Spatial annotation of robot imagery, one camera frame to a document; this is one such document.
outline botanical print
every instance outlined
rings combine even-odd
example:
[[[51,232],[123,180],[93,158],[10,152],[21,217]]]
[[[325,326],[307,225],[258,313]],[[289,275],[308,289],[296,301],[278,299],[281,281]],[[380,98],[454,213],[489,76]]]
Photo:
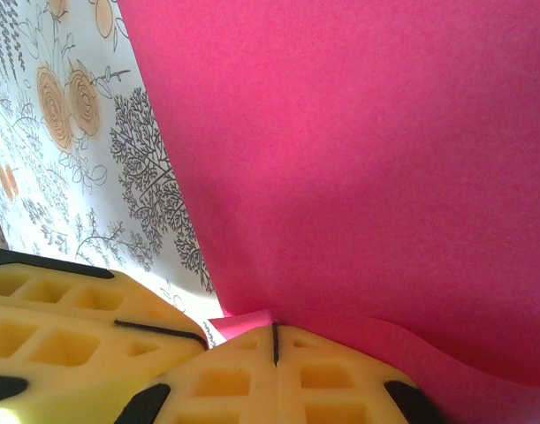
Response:
[[[220,307],[123,37],[113,0],[0,0],[0,225],[203,322]]]

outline floral wallpaper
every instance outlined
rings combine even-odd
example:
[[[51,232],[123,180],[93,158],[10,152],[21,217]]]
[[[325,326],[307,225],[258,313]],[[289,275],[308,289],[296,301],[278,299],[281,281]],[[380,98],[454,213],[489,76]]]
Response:
[[[0,0],[0,223],[221,315],[115,0]]]

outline black rubber edge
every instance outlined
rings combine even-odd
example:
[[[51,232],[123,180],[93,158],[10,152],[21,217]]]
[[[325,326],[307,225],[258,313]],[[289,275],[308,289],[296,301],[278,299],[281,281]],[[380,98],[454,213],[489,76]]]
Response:
[[[0,249],[0,265],[8,265],[11,263],[21,263],[22,265],[29,265],[31,267],[54,269],[55,271],[69,272],[81,276],[93,276],[95,278],[107,280],[114,278],[114,274],[104,268],[91,267],[75,262],[60,261],[58,259],[44,258],[33,254],[23,254]]]
[[[386,382],[384,387],[409,424],[445,424],[437,408],[416,387],[399,381]]]
[[[279,324],[274,322],[271,324],[271,335],[273,337],[273,365],[278,366],[279,362]]]
[[[19,395],[28,388],[29,382],[25,378],[0,375],[0,401]]]
[[[160,383],[136,393],[114,424],[153,424],[170,392],[170,386]]]
[[[119,327],[127,327],[128,329],[140,329],[142,331],[149,331],[151,333],[165,334],[166,336],[175,336],[188,338],[199,342],[202,348],[206,351],[209,349],[209,343],[207,340],[199,336],[198,334],[192,333],[190,331],[182,331],[180,329],[166,329],[164,327],[156,327],[154,325],[139,324],[138,322],[128,322],[114,320],[114,324]]]

